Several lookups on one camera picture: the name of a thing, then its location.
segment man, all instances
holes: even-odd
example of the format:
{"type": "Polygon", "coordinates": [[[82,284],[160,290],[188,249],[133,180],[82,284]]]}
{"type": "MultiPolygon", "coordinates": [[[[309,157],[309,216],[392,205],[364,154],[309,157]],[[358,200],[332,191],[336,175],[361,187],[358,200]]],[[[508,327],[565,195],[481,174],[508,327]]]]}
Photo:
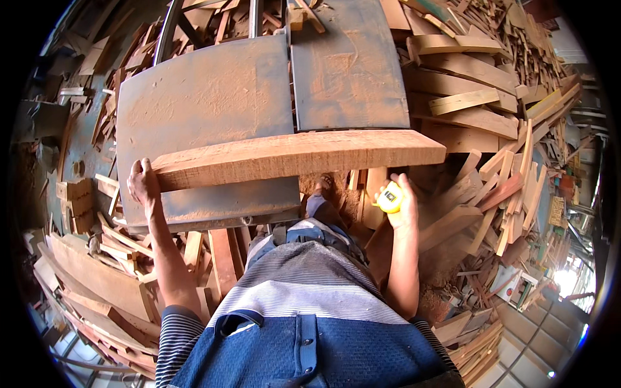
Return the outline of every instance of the man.
{"type": "Polygon", "coordinates": [[[417,203],[405,174],[391,178],[405,198],[388,214],[394,242],[384,296],[325,200],[333,189],[325,174],[308,201],[311,218],[253,241],[245,274],[205,327],[155,173],[148,159],[136,161],[127,185],[145,208],[166,304],[156,386],[463,387],[429,325],[412,319],[419,301],[417,203]]]}

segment yellow tape measure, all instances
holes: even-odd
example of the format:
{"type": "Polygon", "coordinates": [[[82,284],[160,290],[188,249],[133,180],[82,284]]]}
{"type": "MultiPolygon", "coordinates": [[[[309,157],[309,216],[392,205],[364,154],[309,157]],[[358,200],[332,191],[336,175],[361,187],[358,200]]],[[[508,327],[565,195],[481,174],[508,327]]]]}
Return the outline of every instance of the yellow tape measure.
{"type": "Polygon", "coordinates": [[[395,182],[390,182],[386,189],[379,194],[377,203],[373,206],[379,206],[384,213],[396,213],[401,209],[403,201],[403,191],[395,182]]]}

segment concrete floor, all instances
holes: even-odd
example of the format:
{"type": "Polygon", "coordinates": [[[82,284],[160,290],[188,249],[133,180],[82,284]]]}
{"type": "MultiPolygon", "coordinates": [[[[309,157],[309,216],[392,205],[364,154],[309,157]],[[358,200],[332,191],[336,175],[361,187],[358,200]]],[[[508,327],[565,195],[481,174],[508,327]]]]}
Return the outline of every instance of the concrete floor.
{"type": "MultiPolygon", "coordinates": [[[[107,176],[110,170],[110,163],[102,159],[102,156],[106,156],[113,159],[114,152],[109,151],[110,147],[114,147],[113,139],[108,142],[98,143],[101,147],[101,152],[91,145],[91,137],[93,136],[93,129],[101,109],[101,105],[105,98],[105,93],[102,89],[106,88],[104,85],[106,74],[110,69],[117,69],[119,67],[121,58],[125,55],[125,52],[129,48],[132,42],[132,34],[138,26],[143,23],[152,23],[161,17],[162,19],[166,15],[168,0],[128,0],[118,7],[108,18],[106,24],[100,31],[97,39],[104,38],[106,30],[113,25],[117,20],[124,17],[126,13],[134,8],[134,11],[117,30],[117,32],[111,37],[111,49],[108,54],[109,63],[104,67],[101,74],[94,74],[91,82],[91,89],[94,92],[93,103],[88,112],[84,109],[79,113],[77,120],[71,129],[70,139],[65,155],[65,165],[63,168],[63,180],[71,181],[78,179],[77,175],[73,173],[72,165],[75,161],[84,161],[84,177],[93,178],[95,174],[102,174],[107,176]]],[[[68,233],[63,229],[62,214],[60,210],[60,200],[56,197],[56,181],[57,175],[48,174],[50,183],[47,187],[47,212],[48,216],[51,212],[53,214],[54,224],[56,228],[63,233],[68,233]]],[[[116,166],[111,174],[111,178],[116,179],[116,166]]],[[[103,193],[99,192],[96,187],[96,181],[93,183],[93,193],[95,210],[107,210],[110,206],[110,197],[107,197],[103,193]]]]}

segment striped sleeve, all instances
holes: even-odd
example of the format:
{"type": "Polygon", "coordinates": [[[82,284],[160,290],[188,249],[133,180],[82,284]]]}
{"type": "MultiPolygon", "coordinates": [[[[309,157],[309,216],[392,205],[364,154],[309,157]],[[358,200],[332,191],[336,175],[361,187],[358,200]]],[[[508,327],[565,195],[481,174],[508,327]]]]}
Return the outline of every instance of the striped sleeve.
{"type": "Polygon", "coordinates": [[[161,320],[160,351],[155,366],[155,387],[165,387],[188,359],[205,326],[189,309],[171,305],[161,320]]]}
{"type": "Polygon", "coordinates": [[[435,334],[429,327],[429,323],[424,320],[419,320],[417,322],[413,322],[413,324],[420,331],[420,333],[425,336],[427,341],[429,341],[432,348],[436,351],[436,353],[438,353],[442,361],[446,364],[446,366],[448,366],[449,370],[459,373],[459,369],[457,369],[455,364],[453,364],[453,360],[451,360],[450,356],[448,355],[446,348],[438,340],[438,337],[435,336],[435,334]]]}

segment foot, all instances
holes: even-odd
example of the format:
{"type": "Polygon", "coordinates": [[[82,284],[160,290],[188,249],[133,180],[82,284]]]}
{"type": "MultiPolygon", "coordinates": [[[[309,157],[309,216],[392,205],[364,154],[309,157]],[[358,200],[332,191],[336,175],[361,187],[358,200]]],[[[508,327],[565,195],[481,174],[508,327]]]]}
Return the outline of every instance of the foot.
{"type": "Polygon", "coordinates": [[[319,194],[324,198],[327,198],[328,195],[332,192],[334,188],[334,178],[328,174],[321,174],[321,177],[317,180],[315,184],[314,194],[319,194]]]}

